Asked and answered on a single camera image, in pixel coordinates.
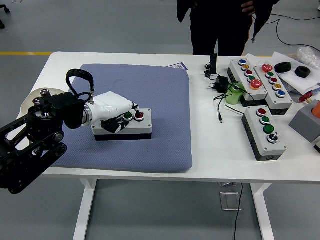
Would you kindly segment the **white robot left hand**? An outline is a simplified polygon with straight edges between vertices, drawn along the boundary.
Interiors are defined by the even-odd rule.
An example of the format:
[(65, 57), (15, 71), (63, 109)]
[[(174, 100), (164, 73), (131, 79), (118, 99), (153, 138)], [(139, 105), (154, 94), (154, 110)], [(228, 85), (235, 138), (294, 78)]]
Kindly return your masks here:
[(100, 121), (101, 127), (112, 133), (122, 131), (127, 123), (118, 122), (118, 118), (131, 110), (139, 111), (139, 106), (112, 91), (100, 94), (93, 98), (93, 102), (84, 105), (82, 126), (92, 126)]

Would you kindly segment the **person's left hand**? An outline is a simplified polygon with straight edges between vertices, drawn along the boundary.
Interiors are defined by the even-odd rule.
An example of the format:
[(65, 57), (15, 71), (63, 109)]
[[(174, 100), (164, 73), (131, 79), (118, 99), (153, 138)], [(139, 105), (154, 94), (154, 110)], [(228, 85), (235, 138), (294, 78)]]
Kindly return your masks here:
[(252, 16), (256, 13), (256, 7), (253, 0), (248, 0), (241, 5), (242, 12), (247, 16)]

